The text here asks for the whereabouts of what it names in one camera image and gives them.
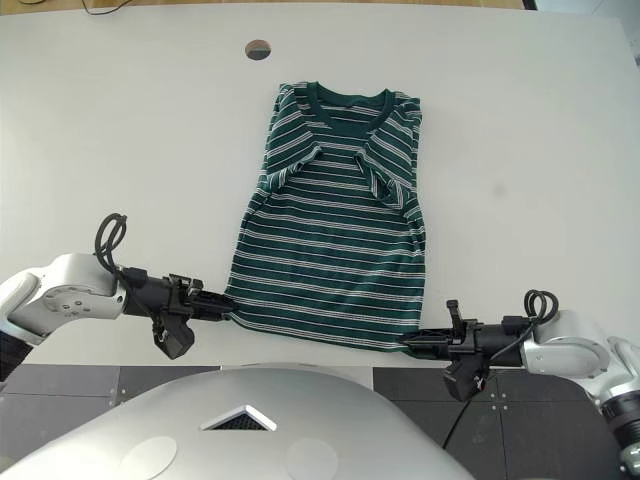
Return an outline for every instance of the white stripe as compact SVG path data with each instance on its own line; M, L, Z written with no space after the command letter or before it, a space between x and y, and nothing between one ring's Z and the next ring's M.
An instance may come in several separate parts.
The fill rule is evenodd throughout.
M318 141L318 145L325 148L336 148L338 150L349 150L352 152L357 152L362 148L357 145L345 145L343 143L321 142L321 141Z
M364 159L372 164L374 164L376 167L378 167L382 172L384 172L386 175L388 175L389 177L391 177L393 180L395 180L397 183L399 183L400 185L403 185L407 188L411 188L411 183L407 182L404 178L396 175L395 173L393 173L391 170L389 170L388 168L382 166L382 164L380 164L377 160L375 160L373 157L371 157L371 155L367 154L366 152L361 152L361 155L364 157Z
M367 207L364 205L354 205L352 203L332 202L329 200L315 200L312 198L299 197L298 195L291 195L289 193L274 193L271 195L271 197L275 198L276 200L293 200L294 202L307 203L310 205L320 205L323 207L332 208L345 208L349 210L357 210L359 212L380 213L383 215L393 215L396 218L398 217L398 212L383 207Z
M362 180L362 175L344 175L341 173L323 172L318 170L311 170L311 173L315 173L318 175L330 175L332 177L350 178L352 180Z
M333 110L336 112L356 112L356 113L361 113L362 115L368 115L370 117L377 117L378 115L380 115L380 113L382 113L381 110L373 110L372 108L359 107L358 105L354 105L352 107L339 107L336 105L324 104L322 105L322 108L324 110Z
M386 133L387 135L395 138L396 140L398 140L400 143L402 143L403 145L405 145L409 150L413 151L413 148L411 147L411 145L409 145L407 142L405 142L404 140L402 140L401 138L396 137L393 133L391 132L387 132L384 128L380 127L379 130L383 133Z
M275 147L275 148L271 148L269 149L269 151L267 152L267 158L271 158L274 155L278 155L279 153L282 152L286 152L287 150L301 144L302 142L308 140L309 138L312 137L311 132L305 132L302 135L289 140L287 143L283 143L282 145Z
M354 273L356 275L362 276L406 278L413 280L424 279L424 273L390 272L387 270L362 270L360 268L351 268L342 265L325 265L324 263L305 262L302 260L293 260L291 258L272 257L271 255L258 255L256 253L243 252L242 250L236 250L236 255L250 260L260 260L270 263L277 263L280 265L295 265L298 267L315 268L316 270L328 270L340 273Z
M411 215L413 215L414 213L418 213L419 211L420 211L420 205L416 205L411 210L409 210L405 215L407 217L410 217Z
M413 309L413 308L385 308L385 307L371 307L369 305L359 305L359 304L354 304L354 303L348 303L348 302L331 302L329 300L319 300L317 298L310 298L310 297L306 297L306 296L301 296L301 295L293 295L291 293L280 293L280 292L272 292L272 291L265 291L265 290L257 290L257 289L253 289L253 288L246 288L246 287L239 287L238 285L230 285L230 288L234 289L234 290L245 290L247 292L254 292L254 293L263 293L266 295L270 295L270 296L276 296L276 295L280 295L282 297L291 297L291 298L297 298L299 300L303 300L303 301L309 301L309 302L314 302L314 303L327 303L330 305L345 305L345 306L349 306L349 307L356 307L353 308L351 310L356 310L357 308L367 308L367 309L372 309L372 310L387 310L389 312L414 312L417 313L418 315L420 314L420 312L422 311L422 309ZM292 303L290 305L286 304L286 303L281 303L281 302L268 302L265 300L256 300L253 299L251 297L246 298L246 297L240 297L238 296L237 293L233 294L234 297L236 298L241 298L243 300L248 300L248 301L254 301L256 302L256 304L251 304L248 301L245 301L244 303L246 303L247 305L253 305L256 307L273 307L273 308L282 308L283 310L286 311L292 311L292 312L299 312L299 313L310 313L310 314L314 314L314 315L318 315L321 317L338 317L338 318L342 318L345 320L353 320L353 321L357 321L357 322L371 322L371 323L382 323L382 324L392 324L392 325L412 325L415 323L415 320L402 320L402 319L396 319L396 318L389 318L386 312L381 311L380 312L380 317L372 317L370 315L362 315L362 314L354 314L354 313L345 313L345 312L339 312L339 311L334 311L334 310L320 310L317 308L310 308L310 307L303 307L301 305L297 305L295 303Z
M287 123L292 122L293 120L295 120L296 118L300 118L301 116L302 114L296 110L295 112L292 112L289 115L282 117L280 120L276 121L273 124L273 127L271 128L271 130L272 131L276 130L280 128L282 125L286 125Z
M330 237L330 238L344 238L344 239L347 239L347 240L359 240L358 238L345 237L344 235L336 235L336 234L333 234L333 233L309 232L309 231L306 231L306 230L298 230L296 228L282 227L280 225L278 225L278 226L265 225L263 223L257 223L255 221L255 218L251 218L248 221L248 224L255 225L255 226L261 227L261 228L273 228L273 229L276 229L276 230L289 230L289 231L292 231L292 232L306 233L307 235L322 235L322 236ZM370 242L382 243L382 244L387 245L387 246L389 246L389 245L411 245L411 246L413 246L412 242L402 242L402 241L400 241L400 242L392 242L392 241L386 241L386 240L371 240L371 239L367 239L366 241L368 243L370 243ZM416 255L422 255L422 252L417 250L416 251Z
M317 242L315 240L301 240L295 237L285 237L282 235L271 235L269 233L258 233L254 230L251 230L249 227L243 230L243 233L252 238L259 238L262 240L274 240L280 241L283 243L292 243L294 245L305 245L307 247L318 247L318 248L326 248L328 250L336 250L338 252L354 252L361 253L363 255L378 255L378 256L387 256L387 255L404 255L407 257L420 257L422 256L421 252L409 251L409 250L376 250L374 248L360 248L354 247L352 245L340 245L335 243L324 243Z
M297 256L313 256L313 257L320 257L320 259L325 259L325 258L332 258L333 260L340 260L341 262L353 262L353 263L371 263L374 265L399 265L399 266L419 266L419 264L417 263L412 263L412 262L385 262L385 261L374 261L371 262L369 260L354 260L352 258L344 258L344 257L334 257L333 255L326 255L324 253L311 253L311 252L301 252L299 250L291 250L290 248L278 248L278 247L267 247L264 245L256 245L254 243L247 243L243 240L238 240L238 248L240 247L240 245L246 245L247 247L250 247L252 249L257 249L257 248L261 248L263 250L274 250L276 252L286 252L286 253L295 253Z
M405 160L408 164L411 164L411 158L409 157L409 155L407 155L405 152L403 152L402 150L400 150L397 147L394 147L393 145L391 145L390 143L385 142L384 140L382 140L380 137L378 137L377 135L374 135L371 137L371 140L374 143L377 143L378 145L380 145L384 150L393 153L395 156L401 158L402 160ZM394 165L397 165L400 170L402 170L403 172L411 175L411 172L409 172L409 170L407 170L406 168L404 168L403 165L393 162Z
M270 277L255 277L251 275L243 275L241 273L231 272L232 278L243 280L246 282L259 283L265 285L275 285L278 287L291 288L291 289L304 289L313 290L314 292L320 292L327 295L339 295L345 297L359 297L359 298L373 298L376 300L385 300L389 302L407 302L407 303L420 303L422 297L409 296L409 295L386 295L384 293L376 293L370 291L361 290L343 290L340 288L320 287L318 285L312 285L308 283L291 282L288 280L277 280Z
M396 130L404 133L405 135L407 135L407 137L413 139L413 132L411 131L411 129L409 127L404 127L404 126L400 125L393 118L388 118L386 123L391 125Z
M301 123L300 125L298 125L295 128L292 128L291 130L286 130L285 132L281 133L280 135L276 135L275 137L269 137L269 143L275 142L279 138L285 137L285 136L289 135L290 133L295 132L299 128L304 128L304 123Z
M291 155L289 155L287 158L283 158L282 160L279 160L279 161L275 162L274 164L269 165L269 169L270 169L270 170L273 170L273 169L274 169L275 167L277 167L278 165L280 165L280 164L282 164L282 163L286 163L286 162L288 162L291 158L295 157L296 155L301 155L303 152L307 151L308 149L310 149L310 148L312 148L312 147L313 147L312 152L311 152L310 154L308 154L308 155L305 155L305 156L304 156L304 158L308 158L308 157L310 157L310 156L311 156L311 157L315 156L315 155L316 155L316 153L317 153L317 152L318 152L318 150L319 150L319 147L318 147L317 145L314 145L313 143L310 143L309 145L307 145L306 147L304 147L302 150L300 150L300 151L296 151L296 152L293 152L293 153L292 153Z
M293 186L291 186L291 184L287 185L287 190L295 190L296 192L312 193L312 194L316 194L316 195L329 195L326 192L314 192L314 191L305 190L305 189L298 188L298 187L293 187ZM359 200L369 200L371 202L374 202L374 199L371 198L370 195L358 196L358 195L344 195L342 193L331 193L331 197L357 198Z
M313 213L316 215L329 215L329 217L341 217L341 218L352 218L354 220L364 220L364 221L370 221L370 218L366 218L366 217L358 217L357 215L347 215L345 213L332 213L332 212L322 212L322 211L318 211L318 210L305 210L304 208L300 208L300 207L294 207L292 205L273 205L273 204L269 204L270 208L284 208L284 209L288 209L288 210L295 210L297 212L303 212L303 213ZM308 222L309 219L305 218L305 217L299 217L301 222ZM407 222L406 221L402 221L402 220L382 220L382 219L376 219L375 220L377 223L387 223L390 225L406 225ZM351 225L350 228L364 228L365 231L372 231L372 229L374 227L369 227L366 225Z
M351 165L348 163L340 163L340 162L330 162L327 160L314 160L313 162L311 162L309 165L318 165L320 167L333 167L333 168L341 168L343 170L356 170L356 171L360 171L360 169L358 168L357 165Z
M303 338L303 339L316 339L316 340L325 340L328 342L333 342L333 343L346 343L346 344L350 344L350 345L362 345L362 346L371 346L371 347L378 347L378 348L382 348L382 349L386 349L386 350L392 350L392 349L399 349L402 348L403 345L400 345L398 343L393 343L393 342L380 342L380 341L376 341L376 340L369 340L369 339L365 339L365 338L353 338L353 337L342 337L340 335L330 335L330 334L325 334L325 333L319 333L319 332L307 332L305 330L298 330L298 329L293 329L293 328L288 328L288 327L281 327L281 326L275 326L275 325L265 325L262 323L255 323L255 322L251 322L249 320L244 320L240 317L238 317L235 313L229 313L228 314L230 317L233 318L234 321L236 321L237 323L239 323L240 325L244 325L248 328L253 328L255 330L262 330L262 331L267 331L267 332L273 332L273 333L286 333L288 335L294 336L294 337L298 337L298 338ZM291 321L291 322L301 322L299 320L292 320L292 319L285 319L285 318L281 318L281 317L273 317L271 315L259 315L257 313L249 313L249 315L256 315L256 316L260 316L260 317L267 317L269 319L273 320L285 320L285 321Z
M321 227L329 227L329 228L337 228L337 229L341 229L341 230L349 230L349 231L360 231L360 232L369 232L369 233L379 233L382 235L393 235L393 236L397 236L397 235L416 235L416 234L420 234L423 232L420 232L419 230L422 229L422 227L420 227L420 229L410 229L407 228L406 230L388 230L386 228L377 228L377 227L367 227L364 225L352 225L349 223L339 223L339 222L327 222L324 220L317 220L317 219L310 219L310 218L305 218L305 217L298 217L295 215L281 215L279 213L266 213L263 212L261 210L258 210L256 213L254 213L254 215L258 216L258 217L262 217L262 218L268 218L269 220L284 220L284 221L288 221L288 222L294 222L294 223L298 223L298 224L307 224L307 225L317 225L317 226L321 226Z
M242 268L250 268L251 270L260 270L260 271L266 271L266 272L272 272L272 273L279 273L281 275L295 275L298 277L306 277L306 278L312 278L312 279L317 279L317 280L330 280L330 281L335 281L337 283L353 283L354 285L374 285L376 287L389 287L389 288L401 288L403 290L406 289L416 289L416 288L422 288L422 287L413 287L413 286L406 286L406 285L389 285L388 283L380 283L380 282L362 282L362 281L358 281L358 282L352 282L351 280L342 280L342 279L333 279L333 278L327 278L327 277L318 277L316 275L307 275L304 273L297 273L297 272L283 272L281 270L274 270L272 268L262 268L262 267L252 267L251 265L244 265L242 263L239 263L236 261L236 264Z
M251 290L250 288L241 288L241 287L236 287L235 285L231 285L231 288L235 288L238 290L248 290L250 292L257 292L257 293L266 293L266 294L273 294L273 292L263 292L260 290ZM314 302L318 302L320 300L315 300L315 299L309 299L306 297L296 297L296 295L289 295L291 297L295 297L295 298L301 298L303 300L313 300ZM347 312L338 312L338 311L327 311L327 310L321 310L319 308L312 308L312 307L304 307L302 305L296 305L296 304L288 304L288 303L281 303L281 302L270 302L268 300L256 300L254 298L250 298L250 297L243 297L241 295L238 294L232 294L231 298L238 299L245 305L251 305L252 307L271 307L271 308L278 308L280 310L284 310L287 312L298 312L298 313L308 313L309 315L317 315L318 317L325 317L325 318L341 318L343 320L351 320L354 322L369 322L369 323L381 323L383 325L415 325L416 321L412 320L412 319L399 319L399 318L389 318L387 316L380 316L380 317L373 317L371 315L361 315L361 314L357 314L357 313L347 313ZM324 303L333 303L334 305L340 305L340 303L336 303L336 302L324 302ZM420 313L420 310L397 310L400 312L417 312ZM341 327L339 325L336 325L336 327L339 328L349 328L349 330L361 330L361 331L367 331L367 332L372 332L375 333L376 330L363 330L363 329L359 329L359 328L353 328L353 327Z
M289 179L289 182L291 182L291 183L309 184L309 185L323 185L325 187L343 188L345 190L357 190L357 191L360 191L360 192L368 192L369 191L369 187L364 186L364 185L350 185L348 183L328 182L328 181L324 181L324 180L310 180L310 179L307 179L307 178L300 178L300 177L292 177L292 178Z
M340 120L343 122L371 123L370 120L356 120L355 118L338 117L337 115L332 115L331 118L333 118L334 120Z

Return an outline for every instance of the striped shirt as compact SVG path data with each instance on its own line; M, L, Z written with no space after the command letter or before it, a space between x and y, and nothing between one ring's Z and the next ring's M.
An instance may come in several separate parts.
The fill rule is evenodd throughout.
M285 84L242 220L226 294L243 327L405 350L418 329L425 232L416 196L420 102Z

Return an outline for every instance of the gray floor tile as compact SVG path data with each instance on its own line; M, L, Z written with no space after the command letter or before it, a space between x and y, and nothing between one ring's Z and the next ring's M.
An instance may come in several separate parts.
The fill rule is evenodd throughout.
M500 397L509 402L589 402L582 388L563 378L506 370L496 379Z
M509 479L616 480L618 446L587 402L508 403L502 410Z
M108 409L107 397L3 394L0 457L17 461Z
M374 368L373 388L393 401L455 402L444 385L442 370L437 368ZM492 379L474 401L491 400L491 394L496 395L497 391L495 379Z
M439 444L462 408L453 402L394 403ZM478 480L506 478L500 413L491 406L487 402L469 405L449 442L448 452Z
M126 402L177 378L219 369L220 367L120 367L116 403Z
M20 365L3 393L108 397L118 384L120 367L95 365Z

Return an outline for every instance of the white table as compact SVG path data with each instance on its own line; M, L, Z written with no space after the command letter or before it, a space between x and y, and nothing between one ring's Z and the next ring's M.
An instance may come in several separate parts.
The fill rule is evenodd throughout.
M244 56L255 38L272 55ZM129 215L125 265L222 291L278 84L422 98L423 326L486 322L528 288L640 342L640 76L614 20L430 6L252 4L0 18L0 278L90 252ZM84 320L28 361L433 366L191 321L170 362L150 321Z

